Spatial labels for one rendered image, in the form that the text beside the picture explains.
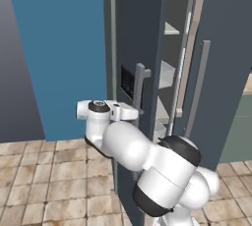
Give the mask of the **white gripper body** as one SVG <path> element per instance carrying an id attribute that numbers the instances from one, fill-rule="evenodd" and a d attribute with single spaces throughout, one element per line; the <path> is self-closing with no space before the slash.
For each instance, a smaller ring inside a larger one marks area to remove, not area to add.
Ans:
<path id="1" fill-rule="evenodd" d="M 136 120 L 139 117 L 139 111 L 134 107 L 123 102 L 120 103 L 120 107 L 121 107 L 121 115 L 120 115 L 121 120 L 131 121 Z"/>

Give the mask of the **white freezer shelf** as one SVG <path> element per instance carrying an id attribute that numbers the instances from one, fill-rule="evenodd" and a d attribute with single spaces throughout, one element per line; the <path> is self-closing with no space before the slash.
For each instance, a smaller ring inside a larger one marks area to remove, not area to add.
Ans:
<path id="1" fill-rule="evenodd" d="M 162 89 L 166 87 L 171 87 L 173 84 L 174 74 L 175 69 L 166 62 L 162 61 L 160 64 L 158 88 Z"/>
<path id="2" fill-rule="evenodd" d="M 165 35 L 179 34 L 179 31 L 169 23 L 165 23 L 164 34 Z"/>
<path id="3" fill-rule="evenodd" d="M 169 122 L 169 116 L 165 111 L 160 99 L 157 100 L 156 122 L 154 130 L 154 142 L 158 142 L 159 138 L 163 138 L 166 133 L 166 126 Z"/>

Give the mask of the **dark grey freezer door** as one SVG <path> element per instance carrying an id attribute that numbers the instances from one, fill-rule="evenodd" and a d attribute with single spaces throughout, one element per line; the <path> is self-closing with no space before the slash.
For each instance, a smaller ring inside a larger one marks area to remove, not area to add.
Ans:
<path id="1" fill-rule="evenodd" d="M 144 79 L 141 109 L 134 122 L 154 136 L 158 101 L 160 50 L 166 0 L 103 0 L 106 97 L 133 105 L 136 65 L 152 71 Z"/>

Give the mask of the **dark grey fridge door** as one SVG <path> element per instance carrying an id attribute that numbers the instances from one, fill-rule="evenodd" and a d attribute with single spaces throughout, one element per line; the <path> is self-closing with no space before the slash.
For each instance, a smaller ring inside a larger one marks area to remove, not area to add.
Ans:
<path id="1" fill-rule="evenodd" d="M 202 52 L 211 42 L 197 112 L 190 134 L 201 165 L 216 169 L 252 70 L 252 0 L 204 0 L 182 107 L 173 132 L 185 137 Z"/>

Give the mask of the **grey-green cupboard run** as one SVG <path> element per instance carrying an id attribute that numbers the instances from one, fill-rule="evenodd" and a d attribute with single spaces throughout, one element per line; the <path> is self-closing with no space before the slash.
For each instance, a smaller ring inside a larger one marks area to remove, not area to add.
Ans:
<path id="1" fill-rule="evenodd" d="M 220 163 L 252 159 L 252 73 L 249 74 Z"/>

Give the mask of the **dark grey fridge body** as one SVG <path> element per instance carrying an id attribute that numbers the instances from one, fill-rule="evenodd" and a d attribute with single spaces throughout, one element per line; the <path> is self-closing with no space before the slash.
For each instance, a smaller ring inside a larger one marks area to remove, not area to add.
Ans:
<path id="1" fill-rule="evenodd" d="M 165 35 L 163 28 L 161 40 L 160 63 L 164 61 L 175 69 L 172 86 L 158 89 L 157 93 L 157 99 L 160 99 L 169 116 L 165 136 L 172 134 L 175 119 L 183 113 L 185 78 L 182 75 L 194 4 L 195 0 L 166 0 L 164 5 L 164 25 L 169 23 L 179 31 L 179 34 Z"/>

